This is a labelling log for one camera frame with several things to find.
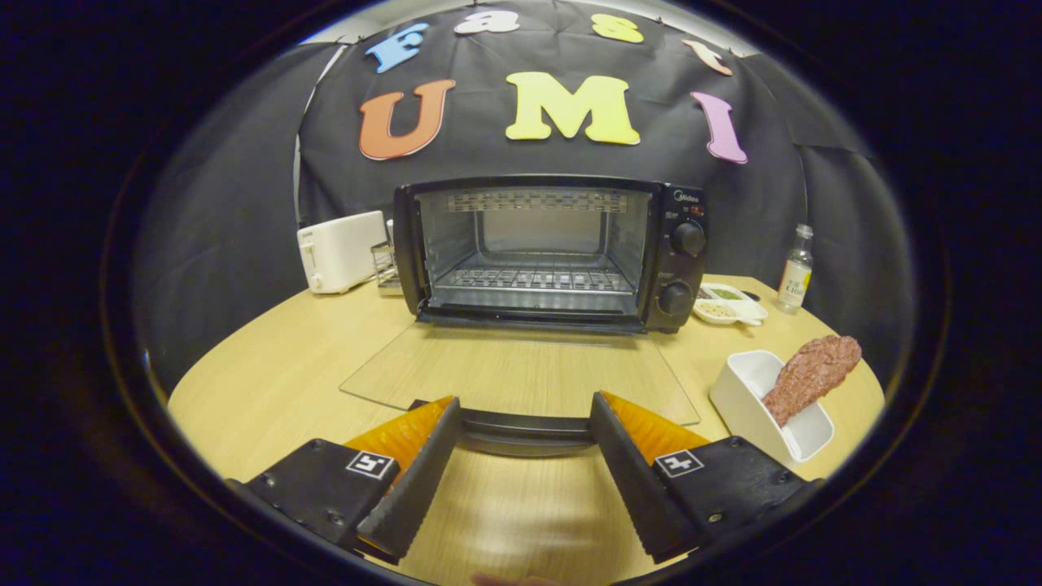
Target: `letter m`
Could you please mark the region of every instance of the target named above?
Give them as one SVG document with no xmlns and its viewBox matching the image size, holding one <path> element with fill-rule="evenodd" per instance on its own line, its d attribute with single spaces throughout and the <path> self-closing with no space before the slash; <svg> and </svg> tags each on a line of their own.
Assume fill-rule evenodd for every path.
<svg viewBox="0 0 1042 586">
<path fill-rule="evenodd" d="M 550 126 L 543 123 L 543 111 L 561 133 L 573 138 L 588 114 L 593 122 L 586 128 L 592 141 L 636 145 L 641 136 L 629 125 L 625 92 L 629 84 L 615 77 L 591 75 L 574 94 L 568 92 L 549 73 L 523 72 L 506 76 L 517 86 L 518 113 L 514 124 L 506 127 L 506 138 L 515 141 L 543 140 L 550 136 Z"/>
</svg>

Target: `foam letter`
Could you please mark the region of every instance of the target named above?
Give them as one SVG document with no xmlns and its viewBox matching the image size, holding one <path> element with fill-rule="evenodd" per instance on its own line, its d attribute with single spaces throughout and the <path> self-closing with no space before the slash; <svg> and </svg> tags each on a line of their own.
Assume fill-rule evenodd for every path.
<svg viewBox="0 0 1042 586">
<path fill-rule="evenodd" d="M 617 39 L 626 43 L 640 43 L 644 41 L 644 35 L 638 32 L 637 25 L 622 18 L 611 15 L 594 15 L 590 17 L 593 21 L 593 31 L 607 39 Z"/>
<path fill-rule="evenodd" d="M 587 126 L 590 140 L 601 143 L 636 145 L 641 136 L 629 125 L 625 91 L 629 84 L 621 79 L 591 75 L 574 94 L 568 93 L 549 73 L 512 73 L 506 81 L 518 88 L 518 114 L 506 127 L 506 138 L 515 141 L 542 140 L 551 128 L 543 123 L 543 111 L 550 116 L 561 133 L 571 139 L 579 130 L 587 114 L 593 122 Z"/>
<path fill-rule="evenodd" d="M 705 45 L 702 45 L 698 41 L 687 40 L 680 41 L 680 43 L 684 43 L 688 47 L 694 49 L 698 58 L 702 59 L 703 64 L 710 66 L 717 73 L 722 73 L 723 75 L 734 75 L 734 72 L 730 71 L 730 69 L 724 67 L 724 65 L 720 63 L 720 55 Z"/>
<path fill-rule="evenodd" d="M 373 45 L 366 54 L 376 55 L 380 60 L 380 67 L 376 68 L 376 73 L 383 73 L 401 62 L 413 58 L 420 52 L 416 47 L 423 43 L 423 35 L 419 31 L 427 28 L 427 23 L 417 23 L 405 30 L 395 34 L 391 39 Z"/>
<path fill-rule="evenodd" d="M 362 132 L 358 135 L 358 149 L 362 154 L 376 161 L 397 158 L 413 154 L 430 144 L 442 128 L 442 113 L 445 107 L 445 93 L 455 87 L 452 79 L 431 81 L 418 87 L 414 93 L 420 96 L 420 119 L 412 132 L 391 136 L 391 114 L 394 104 L 404 94 L 392 92 L 377 96 L 362 104 Z"/>
<path fill-rule="evenodd" d="M 748 163 L 749 155 L 738 146 L 735 126 L 730 123 L 730 104 L 701 92 L 692 92 L 691 97 L 701 104 L 710 124 L 710 142 L 705 145 L 710 153 L 731 163 Z"/>
<path fill-rule="evenodd" d="M 464 19 L 455 27 L 456 34 L 473 34 L 488 30 L 489 32 L 510 32 L 517 30 L 518 14 L 510 10 L 490 10 L 477 13 Z"/>
</svg>

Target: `small white dish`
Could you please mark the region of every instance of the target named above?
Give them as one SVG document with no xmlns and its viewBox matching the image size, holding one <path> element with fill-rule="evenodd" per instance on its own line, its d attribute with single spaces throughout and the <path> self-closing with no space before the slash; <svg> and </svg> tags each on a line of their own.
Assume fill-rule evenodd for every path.
<svg viewBox="0 0 1042 586">
<path fill-rule="evenodd" d="M 817 401 L 778 426 L 763 398 L 774 388 L 783 366 L 767 350 L 730 355 L 710 389 L 710 400 L 731 435 L 745 438 L 792 469 L 821 451 L 836 429 Z"/>
<path fill-rule="evenodd" d="M 767 310 L 763 306 L 729 285 L 703 283 L 699 290 L 710 296 L 709 299 L 695 299 L 694 313 L 702 321 L 717 325 L 727 325 L 736 321 L 746 325 L 763 325 L 763 320 L 767 319 Z M 731 297 L 738 298 L 725 298 L 721 292 L 730 293 Z M 703 310 L 706 304 L 722 306 L 735 314 L 735 317 L 723 318 L 710 314 Z"/>
</svg>

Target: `oven control knob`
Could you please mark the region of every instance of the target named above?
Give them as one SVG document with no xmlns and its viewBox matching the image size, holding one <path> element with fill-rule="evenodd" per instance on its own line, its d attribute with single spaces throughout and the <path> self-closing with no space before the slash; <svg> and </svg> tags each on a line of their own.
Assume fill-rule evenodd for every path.
<svg viewBox="0 0 1042 586">
<path fill-rule="evenodd" d="M 659 294 L 659 309 L 666 315 L 688 315 L 694 304 L 695 299 L 691 295 L 691 288 L 683 283 L 667 285 Z"/>
<path fill-rule="evenodd" d="M 697 257 L 702 248 L 705 248 L 705 233 L 702 231 L 702 226 L 693 222 L 684 222 L 676 226 L 669 240 L 677 252 L 692 257 Z"/>
</svg>

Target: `divided condiment tray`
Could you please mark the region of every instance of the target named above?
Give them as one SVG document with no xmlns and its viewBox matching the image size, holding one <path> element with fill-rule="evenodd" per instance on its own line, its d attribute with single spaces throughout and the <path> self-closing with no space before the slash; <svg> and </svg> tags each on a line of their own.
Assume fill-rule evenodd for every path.
<svg viewBox="0 0 1042 586">
<path fill-rule="evenodd" d="M 702 283 L 695 299 L 694 313 L 709 323 L 726 325 L 741 321 L 760 325 L 767 318 L 767 310 L 751 297 L 721 283 Z"/>
</svg>

